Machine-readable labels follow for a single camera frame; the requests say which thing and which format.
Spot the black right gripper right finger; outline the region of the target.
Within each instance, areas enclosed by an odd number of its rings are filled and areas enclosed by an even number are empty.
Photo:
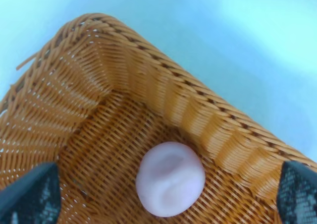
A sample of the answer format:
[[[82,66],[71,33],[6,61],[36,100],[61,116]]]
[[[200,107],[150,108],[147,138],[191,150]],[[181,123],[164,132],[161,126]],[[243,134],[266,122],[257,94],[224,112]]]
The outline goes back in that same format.
[[[277,209],[284,224],[317,222],[317,173],[296,161],[282,165]]]

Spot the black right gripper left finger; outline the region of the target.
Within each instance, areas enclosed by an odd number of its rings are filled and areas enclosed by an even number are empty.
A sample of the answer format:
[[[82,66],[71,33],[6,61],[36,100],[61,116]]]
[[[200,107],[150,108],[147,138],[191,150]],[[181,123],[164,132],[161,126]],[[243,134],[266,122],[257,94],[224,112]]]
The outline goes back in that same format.
[[[55,224],[61,210],[58,167],[43,163],[0,192],[2,224]]]

